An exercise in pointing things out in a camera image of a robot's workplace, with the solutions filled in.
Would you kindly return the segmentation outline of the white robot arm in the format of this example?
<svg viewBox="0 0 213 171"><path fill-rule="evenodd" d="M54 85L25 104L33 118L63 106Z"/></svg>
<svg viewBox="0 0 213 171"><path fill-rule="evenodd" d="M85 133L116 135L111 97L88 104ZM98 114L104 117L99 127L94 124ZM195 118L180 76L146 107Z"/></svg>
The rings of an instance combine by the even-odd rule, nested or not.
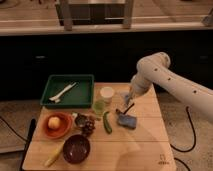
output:
<svg viewBox="0 0 213 171"><path fill-rule="evenodd" d="M178 100L213 117L213 90L171 72L170 64L170 57L164 52L141 58L131 80L130 95L143 95L155 83Z"/></svg>

